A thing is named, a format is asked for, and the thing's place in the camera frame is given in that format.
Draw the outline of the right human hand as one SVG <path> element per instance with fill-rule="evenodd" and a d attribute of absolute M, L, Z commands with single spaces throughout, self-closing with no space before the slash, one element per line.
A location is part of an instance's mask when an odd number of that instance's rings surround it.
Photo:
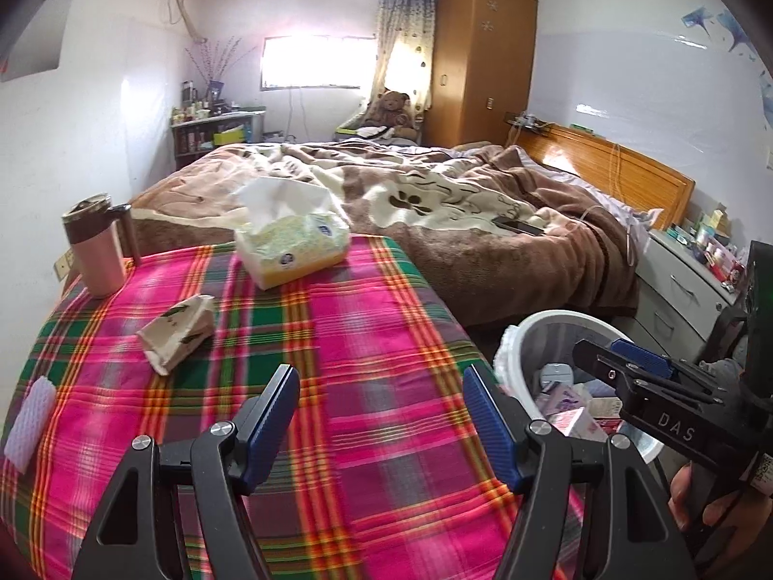
<path fill-rule="evenodd" d="M 696 521 L 707 528 L 733 528 L 727 554 L 737 556 L 760 537 L 772 513 L 772 499 L 749 487 L 744 493 L 718 496 L 716 485 L 698 473 L 694 483 L 692 464 L 683 466 L 671 479 L 670 507 L 677 528 L 685 533 Z"/>

